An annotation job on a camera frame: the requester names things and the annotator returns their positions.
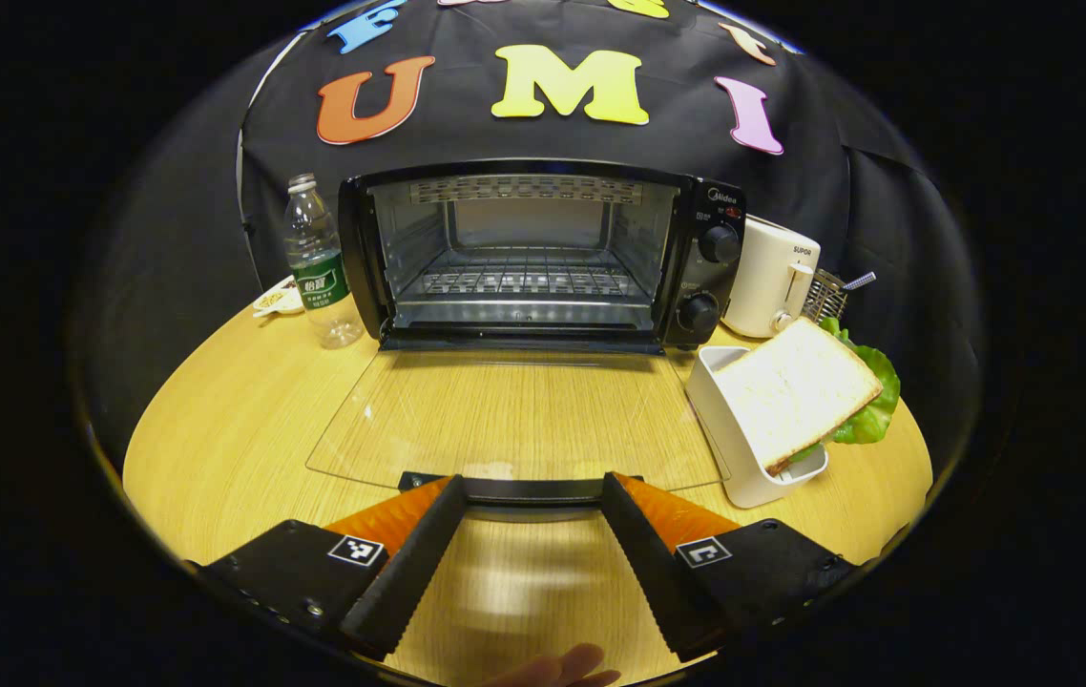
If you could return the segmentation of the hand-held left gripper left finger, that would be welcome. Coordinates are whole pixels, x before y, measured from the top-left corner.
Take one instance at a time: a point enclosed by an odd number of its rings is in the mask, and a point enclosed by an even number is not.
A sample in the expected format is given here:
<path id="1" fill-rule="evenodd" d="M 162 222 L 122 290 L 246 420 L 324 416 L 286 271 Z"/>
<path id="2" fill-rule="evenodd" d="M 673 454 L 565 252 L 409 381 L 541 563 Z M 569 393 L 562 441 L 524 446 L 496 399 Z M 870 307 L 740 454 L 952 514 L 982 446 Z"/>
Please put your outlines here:
<path id="1" fill-rule="evenodd" d="M 396 651 L 468 508 L 460 475 L 430 480 L 328 527 L 285 519 L 195 573 L 313 643 Z"/>

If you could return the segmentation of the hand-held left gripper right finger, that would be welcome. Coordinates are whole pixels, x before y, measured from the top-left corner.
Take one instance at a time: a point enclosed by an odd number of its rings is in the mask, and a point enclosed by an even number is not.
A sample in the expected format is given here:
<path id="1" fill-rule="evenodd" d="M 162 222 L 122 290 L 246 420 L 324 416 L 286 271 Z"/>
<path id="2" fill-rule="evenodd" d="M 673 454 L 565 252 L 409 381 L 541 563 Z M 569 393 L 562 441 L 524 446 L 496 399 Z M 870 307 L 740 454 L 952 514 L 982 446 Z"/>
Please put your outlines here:
<path id="1" fill-rule="evenodd" d="M 776 635 L 858 571 L 780 519 L 740 525 L 622 473 L 604 475 L 601 513 L 682 661 Z"/>

